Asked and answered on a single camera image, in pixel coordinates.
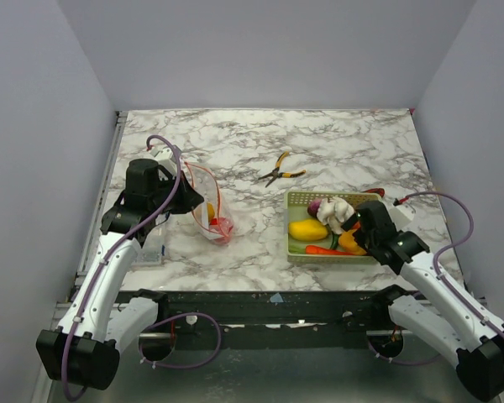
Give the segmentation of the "yellow toy bell pepper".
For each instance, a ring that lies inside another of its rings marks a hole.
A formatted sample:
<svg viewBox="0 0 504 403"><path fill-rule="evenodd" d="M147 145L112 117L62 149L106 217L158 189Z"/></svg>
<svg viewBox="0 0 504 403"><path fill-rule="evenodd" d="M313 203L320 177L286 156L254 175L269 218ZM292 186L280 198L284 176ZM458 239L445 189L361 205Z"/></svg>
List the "yellow toy bell pepper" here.
<svg viewBox="0 0 504 403"><path fill-rule="evenodd" d="M338 244L339 247L348 254L355 256L364 256L367 255L365 249L361 248L354 238L355 230L349 230L343 232L339 236Z"/></svg>

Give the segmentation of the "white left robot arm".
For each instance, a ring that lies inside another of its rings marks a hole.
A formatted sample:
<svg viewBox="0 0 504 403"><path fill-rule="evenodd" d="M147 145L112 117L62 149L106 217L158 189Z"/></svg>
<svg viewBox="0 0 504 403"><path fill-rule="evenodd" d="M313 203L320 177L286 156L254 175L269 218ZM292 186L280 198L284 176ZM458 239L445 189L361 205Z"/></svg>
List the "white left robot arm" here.
<svg viewBox="0 0 504 403"><path fill-rule="evenodd" d="M62 384L105 390L120 355L144 328L163 330L170 319L166 297L142 290L117 324L113 303L156 219L187 214L203 203L182 171L170 173L153 159L136 159L126 170L125 187L102 216L97 253L67 313L54 330L43 330L36 350L47 375Z"/></svg>

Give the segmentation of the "clear zip bag orange zipper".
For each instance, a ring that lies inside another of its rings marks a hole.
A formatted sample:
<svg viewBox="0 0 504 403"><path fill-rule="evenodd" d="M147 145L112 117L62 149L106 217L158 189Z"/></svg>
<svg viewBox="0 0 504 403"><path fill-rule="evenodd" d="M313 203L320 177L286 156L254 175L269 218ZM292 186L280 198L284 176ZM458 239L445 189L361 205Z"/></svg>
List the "clear zip bag orange zipper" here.
<svg viewBox="0 0 504 403"><path fill-rule="evenodd" d="M203 202L192 211L198 232L219 246L229 244L236 234L236 223L215 175L207 167L185 163L192 189Z"/></svg>

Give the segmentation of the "green perforated plastic basket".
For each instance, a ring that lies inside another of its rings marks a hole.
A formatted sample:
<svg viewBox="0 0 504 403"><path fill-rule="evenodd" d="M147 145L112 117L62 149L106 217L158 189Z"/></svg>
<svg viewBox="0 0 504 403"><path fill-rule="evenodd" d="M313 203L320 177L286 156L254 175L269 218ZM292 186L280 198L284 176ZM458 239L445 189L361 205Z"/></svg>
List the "green perforated plastic basket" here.
<svg viewBox="0 0 504 403"><path fill-rule="evenodd" d="M301 221L311 216L307 213L309 203L315 198L345 199L352 207L367 201L381 201L382 198L376 194L364 192L335 192L335 191L287 191L284 195L284 235L286 242L286 257L293 264L374 264L375 261L370 256L334 256L334 255L312 255L305 254L307 245L317 245L328 249L330 247L332 234L320 241L302 242L292 238L288 233L290 222Z"/></svg>

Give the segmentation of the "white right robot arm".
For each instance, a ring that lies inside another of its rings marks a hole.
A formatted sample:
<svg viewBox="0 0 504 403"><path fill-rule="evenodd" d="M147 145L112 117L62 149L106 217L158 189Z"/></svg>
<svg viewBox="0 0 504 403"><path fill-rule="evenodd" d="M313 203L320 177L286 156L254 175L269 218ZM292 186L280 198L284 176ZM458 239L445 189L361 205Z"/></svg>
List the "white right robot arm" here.
<svg viewBox="0 0 504 403"><path fill-rule="evenodd" d="M431 304L423 306L408 291L389 286L375 297L370 320L378 328L399 325L434 348L455 369L477 400L504 392L504 321L478 302L438 264L413 232L402 231L380 201L356 207L357 244L379 264L414 285Z"/></svg>

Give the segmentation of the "orange yellow toy fruit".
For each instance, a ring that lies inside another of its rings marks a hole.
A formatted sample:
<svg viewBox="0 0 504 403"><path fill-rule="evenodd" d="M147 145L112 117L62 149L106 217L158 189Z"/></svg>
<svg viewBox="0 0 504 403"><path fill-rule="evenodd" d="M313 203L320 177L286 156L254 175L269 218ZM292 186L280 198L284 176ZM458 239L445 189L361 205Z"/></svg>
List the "orange yellow toy fruit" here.
<svg viewBox="0 0 504 403"><path fill-rule="evenodd" d="M207 212L207 223L211 224L216 218L216 211L212 203L206 203L206 212Z"/></svg>

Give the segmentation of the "red toy apple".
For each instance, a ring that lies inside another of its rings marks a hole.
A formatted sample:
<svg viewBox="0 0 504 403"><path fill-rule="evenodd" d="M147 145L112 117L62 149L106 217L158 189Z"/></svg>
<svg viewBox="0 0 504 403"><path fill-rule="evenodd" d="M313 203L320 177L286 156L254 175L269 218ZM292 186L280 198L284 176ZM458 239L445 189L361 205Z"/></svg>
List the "red toy apple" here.
<svg viewBox="0 0 504 403"><path fill-rule="evenodd" d="M228 244L233 237L234 221L231 218L215 217L208 227L207 238L217 245Z"/></svg>

